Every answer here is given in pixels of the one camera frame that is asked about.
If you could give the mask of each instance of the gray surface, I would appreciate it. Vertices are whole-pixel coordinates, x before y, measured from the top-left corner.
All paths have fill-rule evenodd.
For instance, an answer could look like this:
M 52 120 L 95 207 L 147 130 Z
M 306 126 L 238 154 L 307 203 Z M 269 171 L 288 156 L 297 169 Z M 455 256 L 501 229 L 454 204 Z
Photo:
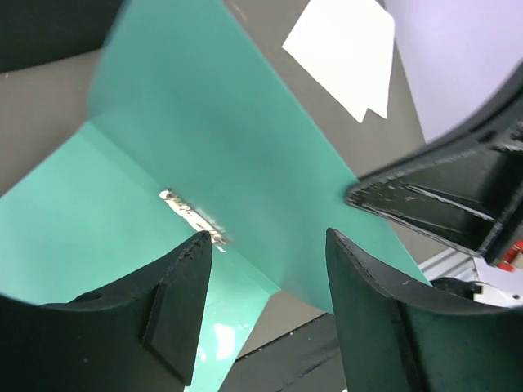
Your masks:
M 281 45 L 306 0 L 226 1 L 295 96 L 356 175 L 369 172 L 423 143 L 404 71 L 396 53 L 389 119 L 368 112 L 356 122 Z M 67 140 L 83 121 L 84 104 L 97 53 L 0 75 L 0 194 Z M 401 240 L 418 262 L 444 247 L 403 227 Z M 321 314 L 286 293 L 271 299 L 244 352 L 291 331 Z
M 220 392 L 342 392 L 345 387 L 336 320 L 326 314 L 241 358 Z

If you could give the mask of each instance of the black foam piece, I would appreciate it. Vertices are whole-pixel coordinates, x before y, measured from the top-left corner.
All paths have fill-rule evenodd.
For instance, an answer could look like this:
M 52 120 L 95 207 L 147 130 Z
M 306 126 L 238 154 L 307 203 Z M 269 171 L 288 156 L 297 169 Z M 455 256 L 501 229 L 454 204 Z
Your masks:
M 522 308 L 420 283 L 330 229 L 327 269 L 350 392 L 520 392 Z
M 360 178 L 346 202 L 495 265 L 523 239 L 522 167 L 520 66 L 477 114 Z
M 0 73 L 99 49 L 123 0 L 3 0 Z
M 0 296 L 0 387 L 182 392 L 191 383 L 211 272 L 209 233 L 70 303 Z

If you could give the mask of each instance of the white paper sheet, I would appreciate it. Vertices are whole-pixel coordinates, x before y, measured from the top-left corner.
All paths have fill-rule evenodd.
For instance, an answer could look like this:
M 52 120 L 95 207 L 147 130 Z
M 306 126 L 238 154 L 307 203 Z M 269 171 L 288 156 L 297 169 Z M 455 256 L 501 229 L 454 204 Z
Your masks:
M 358 122 L 387 118 L 394 21 L 374 0 L 311 0 L 283 48 Z

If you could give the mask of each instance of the black rubber pad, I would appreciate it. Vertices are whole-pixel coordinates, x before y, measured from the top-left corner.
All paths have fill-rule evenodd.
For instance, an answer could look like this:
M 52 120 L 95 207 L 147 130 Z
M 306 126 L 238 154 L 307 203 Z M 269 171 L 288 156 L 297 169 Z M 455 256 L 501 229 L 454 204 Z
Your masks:
M 94 51 L 123 0 L 0 0 L 0 73 Z

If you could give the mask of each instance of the teal paper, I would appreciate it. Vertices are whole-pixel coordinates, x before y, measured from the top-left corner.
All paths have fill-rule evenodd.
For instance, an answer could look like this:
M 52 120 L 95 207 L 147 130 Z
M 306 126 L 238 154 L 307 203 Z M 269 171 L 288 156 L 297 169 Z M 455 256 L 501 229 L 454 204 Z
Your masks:
M 328 227 L 427 283 L 383 219 L 344 204 L 352 181 L 221 2 L 134 0 L 87 122 L 0 200 L 0 290 L 70 301 L 160 257 L 193 233 L 158 196 L 173 189 L 231 241 L 190 387 L 214 392 L 278 287 L 332 311 Z

